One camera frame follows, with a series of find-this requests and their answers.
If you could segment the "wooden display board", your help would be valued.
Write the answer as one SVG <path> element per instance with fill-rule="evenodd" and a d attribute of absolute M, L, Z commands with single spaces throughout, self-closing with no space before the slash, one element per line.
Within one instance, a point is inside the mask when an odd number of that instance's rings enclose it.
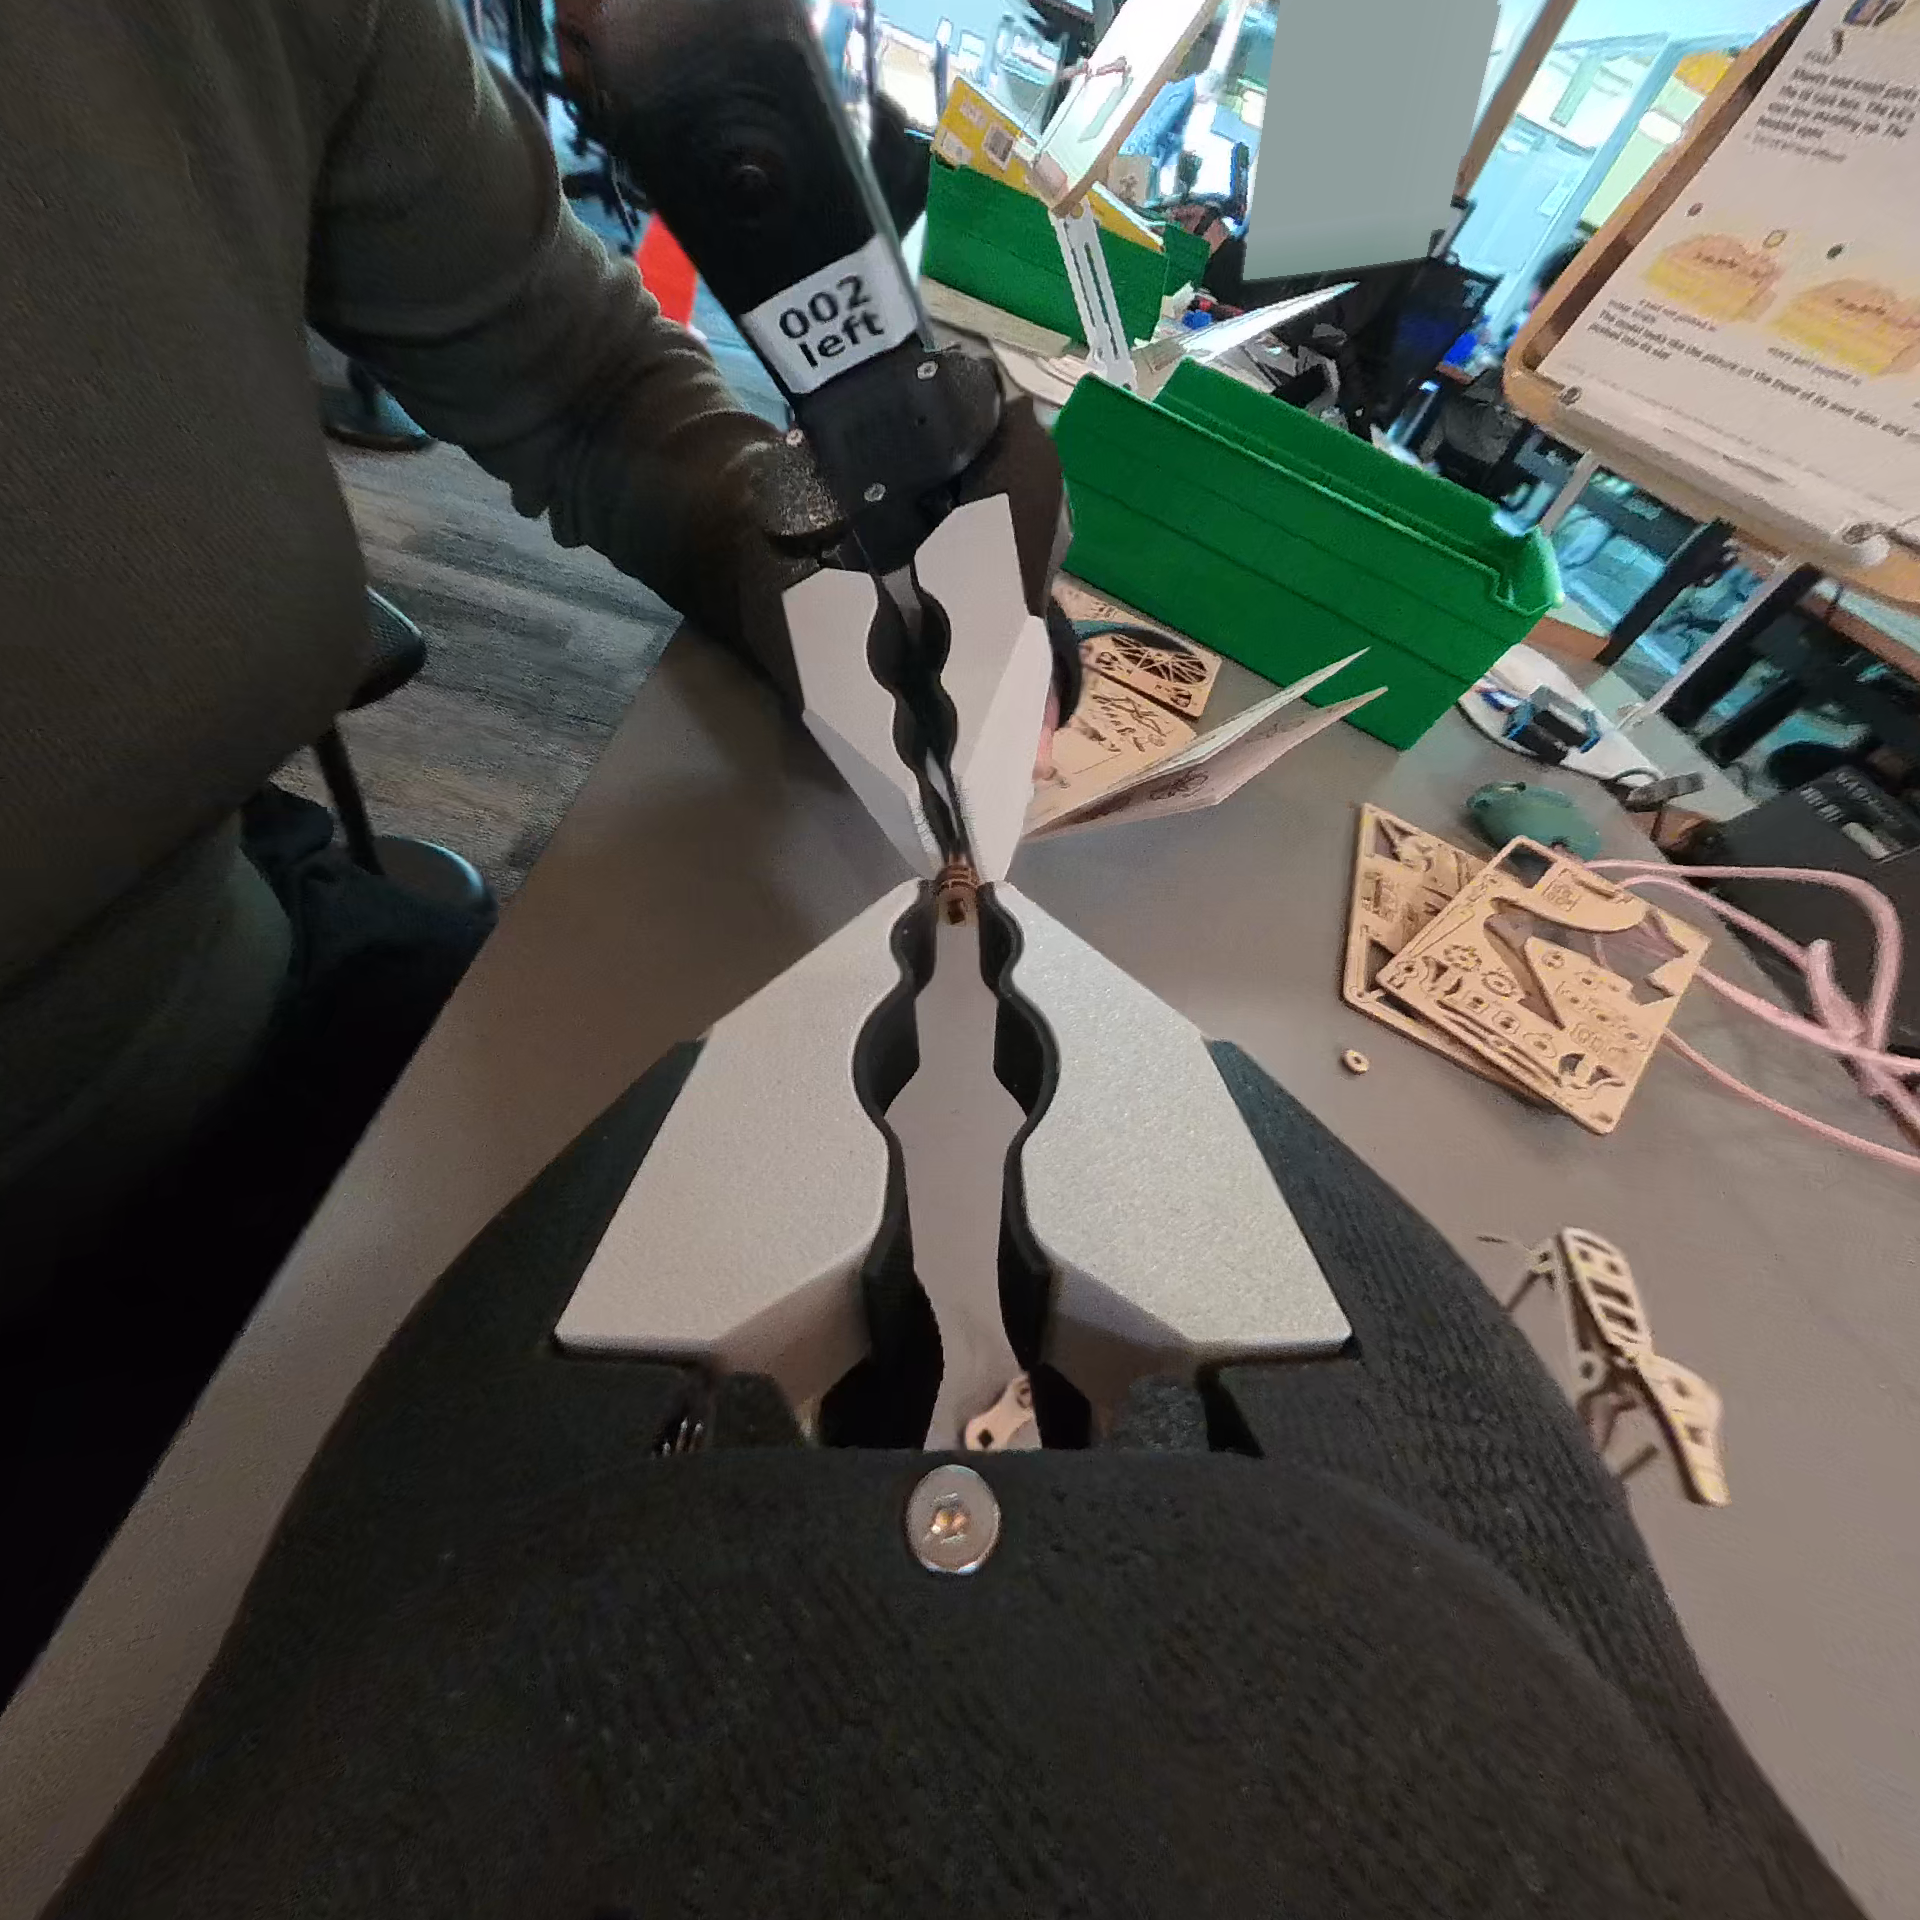
<path fill-rule="evenodd" d="M 1214 2 L 1128 2 L 1043 121 L 1029 177 L 1051 215 L 1073 213 L 1216 12 Z"/>

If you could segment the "person's torso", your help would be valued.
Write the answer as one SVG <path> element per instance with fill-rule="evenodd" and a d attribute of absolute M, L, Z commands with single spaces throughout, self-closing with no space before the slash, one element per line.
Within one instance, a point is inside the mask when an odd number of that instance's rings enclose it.
<path fill-rule="evenodd" d="M 242 841 L 366 657 L 303 358 L 353 44 L 3 5 L 3 1709 L 479 950 Z"/>

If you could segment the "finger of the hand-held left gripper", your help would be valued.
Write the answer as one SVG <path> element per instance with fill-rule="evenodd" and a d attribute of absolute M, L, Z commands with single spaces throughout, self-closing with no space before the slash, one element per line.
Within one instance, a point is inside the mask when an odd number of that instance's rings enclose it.
<path fill-rule="evenodd" d="M 982 497 L 948 515 L 917 553 L 912 581 L 944 643 L 935 765 L 973 876 L 1001 884 L 1033 799 L 1051 693 L 1051 649 L 1025 603 L 1008 500 Z"/>
<path fill-rule="evenodd" d="M 957 713 L 938 682 L 928 606 L 911 619 L 858 571 L 825 568 L 780 600 L 803 724 L 876 829 L 919 876 L 967 861 Z"/>

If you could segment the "black office chair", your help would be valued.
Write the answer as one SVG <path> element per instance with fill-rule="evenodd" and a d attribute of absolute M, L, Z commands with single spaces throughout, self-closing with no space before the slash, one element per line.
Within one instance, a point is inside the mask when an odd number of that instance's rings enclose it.
<path fill-rule="evenodd" d="M 496 926 L 493 884 L 463 854 L 411 833 L 375 829 L 349 756 L 346 720 L 413 685 L 428 659 L 427 638 L 380 588 L 364 588 L 366 657 L 348 706 L 303 752 L 320 799 L 279 784 L 260 790 L 242 810 L 242 841 L 270 884 L 314 861 L 336 857 L 371 878 L 389 896 L 430 909 L 475 940 Z"/>

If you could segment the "large green plastic bin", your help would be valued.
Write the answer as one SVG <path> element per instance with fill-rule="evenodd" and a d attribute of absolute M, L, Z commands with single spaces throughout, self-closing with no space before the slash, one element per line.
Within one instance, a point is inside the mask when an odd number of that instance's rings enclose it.
<path fill-rule="evenodd" d="M 1555 553 L 1495 506 L 1277 396 L 1183 363 L 1156 399 L 1081 380 L 1051 426 L 1065 568 L 1179 638 L 1310 696 L 1364 696 L 1404 752 L 1553 614 Z"/>

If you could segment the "wooden parts sheet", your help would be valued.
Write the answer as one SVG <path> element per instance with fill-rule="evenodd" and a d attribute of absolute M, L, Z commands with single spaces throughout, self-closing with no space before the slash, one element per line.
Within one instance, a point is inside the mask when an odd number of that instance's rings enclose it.
<path fill-rule="evenodd" d="M 1484 859 L 1373 804 L 1356 807 L 1356 837 L 1340 958 L 1340 1000 L 1356 1014 L 1452 1063 L 1494 1079 L 1480 1056 L 1379 990 L 1397 958 L 1480 874 Z"/>
<path fill-rule="evenodd" d="M 1076 638 L 1087 676 L 1121 685 L 1186 724 L 1204 713 L 1221 672 L 1214 653 L 1070 578 L 1055 583 L 1051 600 Z"/>
<path fill-rule="evenodd" d="M 1494 1079 L 1609 1138 L 1709 946 L 1570 851 L 1517 837 L 1394 936 L 1371 986 Z"/>

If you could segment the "teal computer mouse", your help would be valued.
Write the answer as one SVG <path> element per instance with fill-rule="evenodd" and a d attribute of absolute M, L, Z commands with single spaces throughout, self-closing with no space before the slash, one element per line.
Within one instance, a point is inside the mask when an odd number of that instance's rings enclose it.
<path fill-rule="evenodd" d="M 1591 864 L 1604 854 L 1593 822 L 1555 787 L 1495 782 L 1478 787 L 1466 802 L 1466 819 L 1491 851 L 1516 841 L 1566 854 Z"/>

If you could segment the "white folding stand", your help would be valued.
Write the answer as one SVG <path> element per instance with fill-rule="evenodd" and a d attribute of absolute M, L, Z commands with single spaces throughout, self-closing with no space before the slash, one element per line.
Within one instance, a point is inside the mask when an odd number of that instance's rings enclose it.
<path fill-rule="evenodd" d="M 1048 225 L 1081 324 L 1089 372 L 1124 393 L 1138 394 L 1133 343 L 1114 298 L 1091 205 L 1078 198 L 1056 207 L 1048 213 Z"/>

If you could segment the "instruction sheet on wooden board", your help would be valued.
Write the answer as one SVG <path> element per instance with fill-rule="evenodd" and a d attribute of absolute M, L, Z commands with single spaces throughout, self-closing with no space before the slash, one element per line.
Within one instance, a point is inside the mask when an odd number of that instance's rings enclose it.
<path fill-rule="evenodd" d="M 1734 533 L 1787 561 L 1813 564 L 1827 577 L 1864 588 L 1886 603 L 1915 609 L 1915 529 L 1875 533 L 1856 524 L 1824 529 L 1806 509 L 1787 509 L 1775 494 L 1751 497 L 1727 489 L 1716 474 L 1694 468 L 1640 444 L 1624 444 L 1571 417 L 1571 396 L 1559 396 L 1543 377 L 1543 358 L 1571 328 L 1582 309 L 1604 288 L 1626 255 L 1653 227 L 1679 189 L 1716 152 L 1716 144 L 1749 108 L 1780 65 L 1816 5 L 1793 12 L 1743 53 L 1709 101 L 1691 116 L 1667 156 L 1619 203 L 1609 220 L 1582 249 L 1571 268 L 1538 303 L 1524 323 L 1503 366 L 1506 393 L 1536 424 L 1566 444 L 1595 455 L 1600 467 L 1646 489 L 1662 503 L 1699 519 L 1726 520 Z"/>

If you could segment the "person's left hand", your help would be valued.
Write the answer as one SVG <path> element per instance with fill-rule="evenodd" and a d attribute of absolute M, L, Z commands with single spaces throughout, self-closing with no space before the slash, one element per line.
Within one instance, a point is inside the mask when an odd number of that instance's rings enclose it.
<path fill-rule="evenodd" d="M 699 356 L 628 377 L 580 457 L 572 503 L 548 526 L 659 595 L 799 718 L 787 588 L 844 559 L 799 533 L 801 468 Z"/>

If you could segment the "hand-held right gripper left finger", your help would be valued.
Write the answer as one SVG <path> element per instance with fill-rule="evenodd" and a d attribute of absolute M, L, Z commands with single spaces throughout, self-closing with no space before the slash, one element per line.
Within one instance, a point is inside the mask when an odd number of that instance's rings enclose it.
<path fill-rule="evenodd" d="M 908 882 L 712 1025 L 558 1315 L 567 1356 L 764 1375 L 833 1444 L 924 1444 L 942 1348 L 887 1112 L 930 973 Z"/>

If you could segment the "small green plastic bin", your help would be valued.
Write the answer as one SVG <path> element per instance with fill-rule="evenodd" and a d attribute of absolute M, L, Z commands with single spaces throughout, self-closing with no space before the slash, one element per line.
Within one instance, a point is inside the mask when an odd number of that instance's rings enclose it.
<path fill-rule="evenodd" d="M 1179 225 L 1150 222 L 1156 249 L 1098 230 L 1131 345 L 1148 341 L 1163 303 L 1199 287 L 1209 249 Z M 988 173 L 928 161 L 923 281 L 1083 345 L 1085 332 L 1044 207 Z"/>

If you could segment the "open instruction booklet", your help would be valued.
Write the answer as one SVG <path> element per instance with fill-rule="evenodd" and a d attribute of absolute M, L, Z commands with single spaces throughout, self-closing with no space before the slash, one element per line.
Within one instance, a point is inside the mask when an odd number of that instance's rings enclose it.
<path fill-rule="evenodd" d="M 1233 720 L 1199 733 L 1179 752 L 1095 795 L 1041 806 L 1021 841 L 1030 845 L 1089 829 L 1155 824 L 1221 806 L 1290 749 L 1345 724 L 1387 693 L 1385 685 L 1373 685 L 1329 704 L 1312 700 L 1320 685 L 1342 677 L 1362 659 L 1364 653 L 1353 653 L 1282 685 Z"/>

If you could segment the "person's left forearm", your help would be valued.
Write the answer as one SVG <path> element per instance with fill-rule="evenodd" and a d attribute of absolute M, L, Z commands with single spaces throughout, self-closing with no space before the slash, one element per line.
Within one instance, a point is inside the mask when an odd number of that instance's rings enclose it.
<path fill-rule="evenodd" d="M 530 102 L 450 7 L 348 5 L 348 21 L 306 316 L 525 517 L 569 510 L 628 377 L 682 356 L 715 366 L 572 215 Z"/>

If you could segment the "black electronics box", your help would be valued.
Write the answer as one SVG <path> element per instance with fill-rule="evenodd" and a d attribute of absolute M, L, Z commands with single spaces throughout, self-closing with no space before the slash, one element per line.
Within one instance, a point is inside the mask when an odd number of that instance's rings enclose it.
<path fill-rule="evenodd" d="M 1716 850 L 1717 865 L 1739 870 L 1739 878 L 1713 882 L 1716 896 L 1802 947 L 1827 942 L 1837 979 L 1856 1004 L 1866 998 L 1873 961 L 1864 909 L 1832 885 L 1763 879 L 1759 870 L 1852 878 L 1888 899 L 1904 936 L 1890 1043 L 1915 1056 L 1915 811 L 1888 797 L 1866 774 L 1839 768 L 1726 824 Z"/>

